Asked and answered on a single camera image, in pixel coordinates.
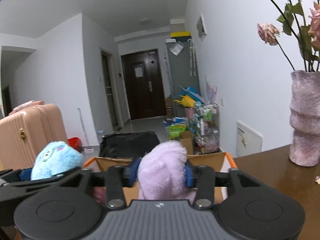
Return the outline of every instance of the dried rose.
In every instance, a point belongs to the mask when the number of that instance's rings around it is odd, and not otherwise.
[[[277,27],[269,23],[257,24],[257,27],[258,34],[265,43],[269,43],[271,46],[278,44],[276,38],[280,35],[280,31]]]
[[[315,48],[320,49],[320,5],[314,2],[315,10],[310,9],[311,11],[311,27],[309,34],[313,37],[312,45]]]

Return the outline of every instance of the gray ribbed panel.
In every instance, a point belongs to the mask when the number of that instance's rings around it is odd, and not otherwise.
[[[211,212],[199,212],[188,201],[133,201],[123,211],[109,212],[84,240],[236,240]]]

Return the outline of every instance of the white bottle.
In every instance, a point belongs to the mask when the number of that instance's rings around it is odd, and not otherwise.
[[[204,121],[200,118],[200,134],[204,135]]]

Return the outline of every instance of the ceramic vase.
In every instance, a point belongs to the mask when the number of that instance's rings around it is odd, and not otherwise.
[[[294,128],[289,158],[312,167],[320,160],[320,72],[292,72],[290,125]]]

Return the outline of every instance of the white access panel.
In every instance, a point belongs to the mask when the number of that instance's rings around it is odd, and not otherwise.
[[[262,151],[262,136],[254,130],[237,122],[236,154],[238,157]]]

